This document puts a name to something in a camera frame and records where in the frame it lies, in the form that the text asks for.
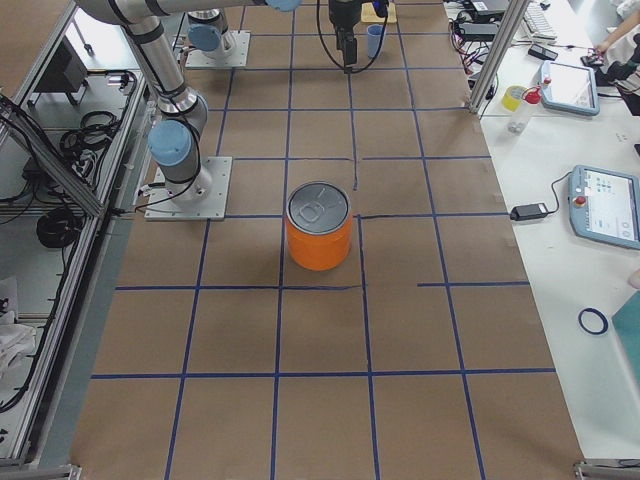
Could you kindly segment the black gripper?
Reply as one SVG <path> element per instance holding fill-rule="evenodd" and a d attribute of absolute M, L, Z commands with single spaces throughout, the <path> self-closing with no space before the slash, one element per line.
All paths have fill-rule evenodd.
<path fill-rule="evenodd" d="M 361 19 L 360 0 L 329 0 L 329 20 L 335 32 L 353 32 Z"/>

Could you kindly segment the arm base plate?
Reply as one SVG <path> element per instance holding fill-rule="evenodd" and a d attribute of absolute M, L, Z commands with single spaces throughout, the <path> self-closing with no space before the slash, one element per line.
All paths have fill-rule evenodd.
<path fill-rule="evenodd" d="M 191 70 L 226 70 L 244 68 L 247 64 L 250 32 L 228 30 L 222 35 L 210 34 L 191 43 L 186 68 Z"/>
<path fill-rule="evenodd" d="M 154 189 L 149 197 L 152 205 L 145 209 L 148 221 L 199 221 L 225 218 L 232 173 L 231 157 L 207 157 L 201 161 L 201 170 L 189 189 L 168 183 Z"/>

